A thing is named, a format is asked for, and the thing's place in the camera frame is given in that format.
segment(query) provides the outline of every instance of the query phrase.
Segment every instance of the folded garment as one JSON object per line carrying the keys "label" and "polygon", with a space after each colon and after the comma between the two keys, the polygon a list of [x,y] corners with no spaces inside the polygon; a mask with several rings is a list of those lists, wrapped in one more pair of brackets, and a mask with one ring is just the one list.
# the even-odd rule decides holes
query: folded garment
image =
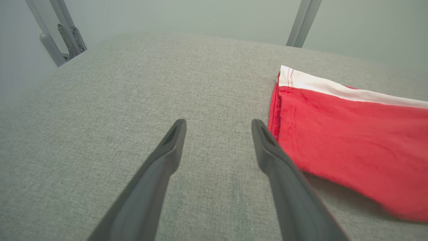
{"label": "folded garment", "polygon": [[428,102],[281,66],[269,130],[301,170],[428,222]]}

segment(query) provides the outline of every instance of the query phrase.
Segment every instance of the folded red cloth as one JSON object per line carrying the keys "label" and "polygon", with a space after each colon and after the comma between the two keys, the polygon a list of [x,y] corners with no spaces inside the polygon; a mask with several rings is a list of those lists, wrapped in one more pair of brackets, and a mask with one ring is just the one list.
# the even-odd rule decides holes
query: folded red cloth
{"label": "folded red cloth", "polygon": [[428,102],[281,67],[269,130],[303,171],[428,222]]}

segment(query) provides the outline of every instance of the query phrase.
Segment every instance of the red fabric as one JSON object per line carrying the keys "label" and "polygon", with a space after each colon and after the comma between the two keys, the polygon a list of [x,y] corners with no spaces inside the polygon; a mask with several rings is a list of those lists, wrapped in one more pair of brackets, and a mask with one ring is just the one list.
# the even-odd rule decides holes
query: red fabric
{"label": "red fabric", "polygon": [[428,109],[275,86],[269,130],[303,171],[428,222]]}

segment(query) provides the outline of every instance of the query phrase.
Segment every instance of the gray tabletop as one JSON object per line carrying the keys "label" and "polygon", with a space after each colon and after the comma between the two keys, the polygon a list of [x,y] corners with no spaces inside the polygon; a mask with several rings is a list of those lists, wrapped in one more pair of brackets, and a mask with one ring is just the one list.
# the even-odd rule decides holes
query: gray tabletop
{"label": "gray tabletop", "polygon": [[[428,100],[427,75],[306,49],[135,33],[92,48],[0,117],[0,239],[82,240],[178,118],[187,137],[157,239],[281,238],[250,122],[268,121],[280,65]],[[426,224],[307,176],[354,240],[423,240]]]}

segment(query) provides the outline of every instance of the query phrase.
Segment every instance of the gray fabric surface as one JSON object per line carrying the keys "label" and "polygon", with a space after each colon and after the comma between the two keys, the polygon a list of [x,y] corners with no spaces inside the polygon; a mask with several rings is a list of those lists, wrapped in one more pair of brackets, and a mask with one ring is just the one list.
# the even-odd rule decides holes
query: gray fabric surface
{"label": "gray fabric surface", "polygon": [[[250,121],[268,121],[280,65],[428,100],[426,75],[306,49],[181,34],[113,38],[1,113],[0,239],[83,240],[178,118],[187,137],[157,239],[279,240]],[[353,240],[423,240],[367,198],[308,176]]]}

